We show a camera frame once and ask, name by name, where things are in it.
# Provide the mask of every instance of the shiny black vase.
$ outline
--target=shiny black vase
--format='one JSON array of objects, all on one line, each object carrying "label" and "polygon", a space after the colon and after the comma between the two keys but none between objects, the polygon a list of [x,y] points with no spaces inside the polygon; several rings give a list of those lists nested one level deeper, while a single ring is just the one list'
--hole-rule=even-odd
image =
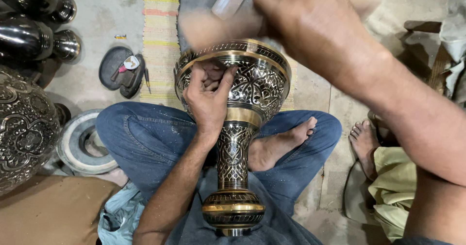
[{"label": "shiny black vase", "polygon": [[80,39],[71,30],[56,33],[44,23],[16,12],[0,13],[0,56],[23,61],[40,60],[52,53],[64,62],[79,55]]},{"label": "shiny black vase", "polygon": [[38,20],[45,16],[56,24],[71,22],[76,16],[74,0],[2,0],[17,12]]}]

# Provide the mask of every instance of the large engraved metal vase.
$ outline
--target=large engraved metal vase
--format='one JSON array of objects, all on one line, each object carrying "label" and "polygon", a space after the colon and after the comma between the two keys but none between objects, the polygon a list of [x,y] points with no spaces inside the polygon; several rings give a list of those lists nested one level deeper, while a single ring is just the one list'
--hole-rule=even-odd
[{"label": "large engraved metal vase", "polygon": [[202,206],[204,219],[225,236],[242,236],[262,219],[265,206],[248,190],[248,149],[260,127],[288,96],[291,71],[285,57],[257,40],[225,42],[182,53],[173,70],[175,91],[189,115],[183,90],[195,61],[215,57],[225,66],[238,65],[227,102],[227,115],[217,141],[218,191]]},{"label": "large engraved metal vase", "polygon": [[44,91],[0,65],[0,196],[32,177],[50,158],[59,120]]},{"label": "large engraved metal vase", "polygon": [[0,13],[0,55],[23,61],[41,60],[52,53],[64,62],[78,58],[81,41],[71,30],[56,33],[44,23],[16,12]]},{"label": "large engraved metal vase", "polygon": [[76,16],[74,0],[2,0],[17,12],[24,13],[39,20],[46,16],[47,20],[57,24],[71,22]]}]

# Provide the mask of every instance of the blue jeans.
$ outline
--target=blue jeans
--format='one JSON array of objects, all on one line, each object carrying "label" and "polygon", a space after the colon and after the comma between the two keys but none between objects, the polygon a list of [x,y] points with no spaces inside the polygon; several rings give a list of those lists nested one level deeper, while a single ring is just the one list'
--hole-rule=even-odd
[{"label": "blue jeans", "polygon": [[[318,122],[301,146],[284,155],[272,169],[254,172],[275,203],[290,216],[294,202],[340,139],[341,124],[321,111],[284,111],[265,124],[257,137],[285,132],[312,116]],[[96,127],[109,153],[146,199],[164,181],[196,132],[196,123],[186,112],[138,102],[109,106],[97,117]]]}]

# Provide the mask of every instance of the brass band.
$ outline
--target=brass band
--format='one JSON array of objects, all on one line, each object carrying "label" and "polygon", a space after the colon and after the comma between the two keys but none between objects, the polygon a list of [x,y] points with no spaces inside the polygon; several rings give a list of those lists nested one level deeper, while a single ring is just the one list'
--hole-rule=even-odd
[{"label": "brass band", "polygon": [[262,118],[257,112],[251,109],[240,107],[229,107],[226,110],[225,121],[247,122],[257,126],[258,128],[260,128],[263,122]]},{"label": "brass band", "polygon": [[198,57],[187,63],[176,75],[175,80],[179,80],[183,72],[185,72],[187,69],[189,69],[196,61],[202,61],[206,60],[212,57],[218,57],[218,56],[225,56],[225,55],[241,55],[241,56],[249,56],[249,57],[254,57],[258,58],[261,60],[264,60],[265,62],[271,64],[272,66],[276,67],[286,78],[288,84],[290,84],[290,79],[288,77],[288,73],[282,66],[280,66],[277,62],[271,60],[268,57],[264,57],[262,55],[259,55],[257,53],[252,53],[252,52],[247,52],[247,51],[239,51],[239,50],[230,50],[230,51],[219,51],[211,54],[204,55],[202,57]]},{"label": "brass band", "polygon": [[251,212],[263,210],[265,210],[265,205],[261,204],[225,204],[202,206],[203,212]]}]

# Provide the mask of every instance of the man's right hand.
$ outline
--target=man's right hand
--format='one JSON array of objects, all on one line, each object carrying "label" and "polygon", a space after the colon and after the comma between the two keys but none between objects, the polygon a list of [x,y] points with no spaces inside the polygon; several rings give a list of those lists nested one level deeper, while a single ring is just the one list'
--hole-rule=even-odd
[{"label": "man's right hand", "polygon": [[254,5],[265,19],[260,34],[280,40],[291,57],[346,93],[371,86],[379,65],[393,60],[349,0],[254,0]]}]

